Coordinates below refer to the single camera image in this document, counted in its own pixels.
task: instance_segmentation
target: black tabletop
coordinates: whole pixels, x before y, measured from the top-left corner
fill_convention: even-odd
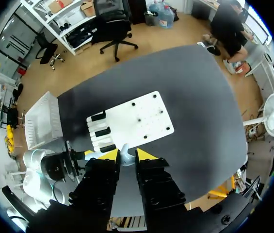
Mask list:
[[[187,201],[195,200],[236,172],[246,155],[242,117],[232,90],[212,55],[199,45],[115,65],[60,95],[64,140],[76,151],[93,150],[87,117],[153,91],[159,91],[175,132],[139,148],[165,158],[167,171]],[[134,169],[121,169],[112,216],[143,215]]]

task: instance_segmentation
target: white fan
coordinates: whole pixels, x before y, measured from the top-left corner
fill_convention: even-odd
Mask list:
[[[270,136],[274,137],[274,93],[271,94],[265,101],[263,117],[244,121],[243,125],[259,125],[260,123],[264,123],[266,131],[269,133]]]

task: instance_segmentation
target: window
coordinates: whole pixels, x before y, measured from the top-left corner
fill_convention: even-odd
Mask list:
[[[269,45],[272,41],[273,37],[271,33],[268,31],[267,27],[265,26],[263,20],[259,17],[259,15],[255,12],[255,10],[249,6],[248,13],[261,25],[261,27],[267,32],[268,39],[266,40],[266,44]]]

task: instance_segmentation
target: water bottle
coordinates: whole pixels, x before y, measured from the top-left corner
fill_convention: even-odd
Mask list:
[[[159,8],[160,8],[161,11],[164,10],[164,7],[165,7],[165,6],[170,6],[170,4],[167,3],[167,2],[165,2],[165,0],[159,1],[159,2],[158,2],[158,5],[159,5]]]
[[[164,10],[159,12],[159,24],[162,28],[172,28],[175,14],[169,6],[164,6]]]
[[[153,1],[153,4],[149,6],[149,11],[152,11],[152,12],[157,12],[159,14],[159,11],[160,11],[160,6],[157,4],[157,1],[154,0]]]

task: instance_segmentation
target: black shirt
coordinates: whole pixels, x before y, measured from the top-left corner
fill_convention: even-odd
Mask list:
[[[225,38],[235,37],[236,33],[244,30],[240,17],[229,3],[220,4],[210,25],[214,36]]]

